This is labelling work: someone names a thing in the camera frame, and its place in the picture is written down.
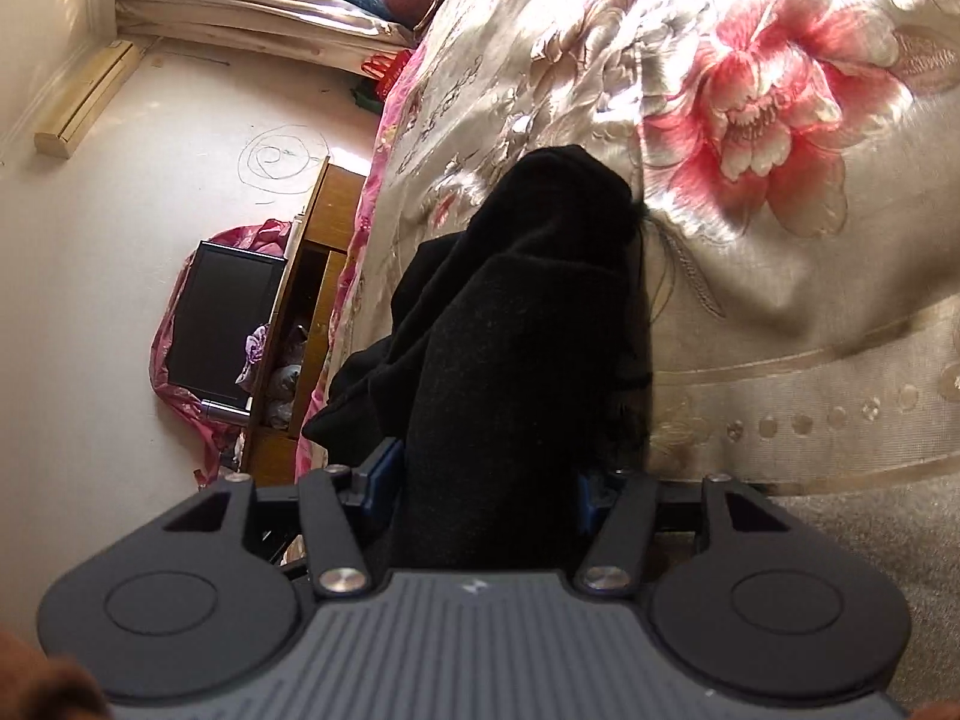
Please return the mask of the right hand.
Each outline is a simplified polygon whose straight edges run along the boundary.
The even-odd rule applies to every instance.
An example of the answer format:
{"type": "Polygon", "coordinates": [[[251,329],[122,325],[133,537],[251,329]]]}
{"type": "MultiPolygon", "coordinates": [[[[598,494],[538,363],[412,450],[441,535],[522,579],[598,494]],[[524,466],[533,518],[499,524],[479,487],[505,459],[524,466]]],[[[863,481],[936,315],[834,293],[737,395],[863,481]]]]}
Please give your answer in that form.
{"type": "Polygon", "coordinates": [[[3,718],[110,718],[109,704],[85,668],[47,656],[2,632],[3,718]]]}

